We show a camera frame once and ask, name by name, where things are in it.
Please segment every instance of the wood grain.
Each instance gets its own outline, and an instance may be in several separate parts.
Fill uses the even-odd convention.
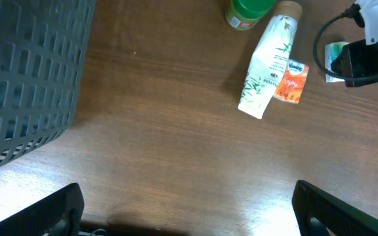
[[[327,84],[312,58],[320,26],[351,3],[298,2],[301,101],[273,100],[257,120],[237,105],[272,13],[236,31],[227,0],[98,1],[73,127],[0,168],[0,220],[78,182],[87,222],[298,235],[299,179],[378,218],[378,84]],[[320,48],[363,38],[342,20]]]

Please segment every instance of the jar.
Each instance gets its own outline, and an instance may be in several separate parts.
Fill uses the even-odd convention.
[[[272,8],[275,0],[231,0],[227,22],[237,30],[248,30]]]

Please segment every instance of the orange box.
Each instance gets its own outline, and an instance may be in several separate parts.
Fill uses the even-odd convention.
[[[287,69],[275,91],[274,97],[284,102],[298,104],[305,87],[307,73],[308,65],[288,60]]]

